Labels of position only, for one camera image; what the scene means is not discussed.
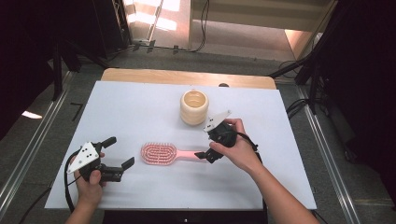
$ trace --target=human hand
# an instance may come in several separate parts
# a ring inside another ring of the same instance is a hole
[[[103,158],[105,153],[101,152],[100,157]],[[79,170],[74,172],[74,177],[77,180],[76,185],[78,189],[78,206],[83,206],[89,209],[96,209],[99,202],[102,200],[102,187],[106,185],[106,182],[100,182],[101,173],[99,170],[91,172],[90,181],[85,181],[84,178],[80,177]]]
[[[230,124],[236,132],[246,134],[241,119],[225,119],[224,121]],[[233,147],[225,147],[216,142],[211,142],[209,146],[218,153],[226,156],[233,164],[249,174],[257,166],[262,166],[249,141],[240,135],[237,135],[236,143]]]

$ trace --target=gray floor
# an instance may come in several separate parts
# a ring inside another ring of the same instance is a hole
[[[172,51],[165,49],[155,49],[147,54],[144,49],[140,49],[134,52],[125,51],[109,63],[120,68],[265,76],[275,72],[281,62],[210,53],[178,53],[174,55]],[[103,70],[98,65],[88,63],[83,65],[80,73],[73,75],[64,103],[1,219],[1,223],[17,223],[29,205],[55,178],[80,117],[79,115],[77,120],[72,120],[78,108],[71,103],[85,104],[94,82],[101,78],[102,73]],[[294,76],[293,72],[288,73],[288,76]],[[276,81],[276,85],[281,92],[285,107],[299,98],[297,87],[292,84],[292,81],[282,78]],[[50,106],[51,95],[52,86],[37,97],[28,110],[44,115]],[[361,223],[395,223],[396,213],[390,209],[392,202],[378,175],[363,164],[347,162],[344,158],[342,144],[331,122],[322,114],[319,114],[318,118],[323,132],[328,138],[340,173],[358,210]],[[0,173],[2,186],[16,167],[39,123],[40,120],[21,117],[0,142],[2,155],[0,164],[3,168]],[[292,118],[290,124],[314,191],[318,213],[328,223],[347,223],[305,112],[302,110],[298,113]],[[47,197],[48,195],[35,206],[25,223],[62,223],[67,219],[68,211],[44,209]],[[100,223],[102,215],[103,212],[98,211],[92,223]]]

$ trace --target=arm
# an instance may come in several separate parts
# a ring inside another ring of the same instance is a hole
[[[226,119],[239,133],[245,133],[241,119]],[[235,146],[224,147],[212,142],[210,147],[228,157],[256,182],[276,223],[318,223],[315,217],[290,194],[262,165],[250,143],[237,136]]]
[[[75,171],[75,178],[79,177],[79,171]],[[66,220],[66,224],[90,223],[92,215],[102,199],[102,184],[100,183],[101,173],[95,170],[91,173],[90,181],[79,178],[76,181],[78,188],[78,202],[75,210]]]

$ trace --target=pink hair brush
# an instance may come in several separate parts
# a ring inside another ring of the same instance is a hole
[[[140,152],[143,161],[150,165],[170,165],[176,159],[202,162],[194,155],[198,151],[177,150],[170,143],[146,143]]]

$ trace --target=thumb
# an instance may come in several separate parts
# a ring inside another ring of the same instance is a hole
[[[99,170],[94,170],[90,175],[90,184],[97,185],[100,182],[102,175]]]
[[[223,154],[223,155],[224,155],[224,152],[227,151],[227,148],[226,148],[224,145],[222,145],[222,144],[220,144],[220,143],[217,143],[217,142],[211,142],[211,143],[209,144],[209,146],[210,146],[212,149],[214,149],[215,151],[217,151],[218,153],[221,153],[221,154]]]

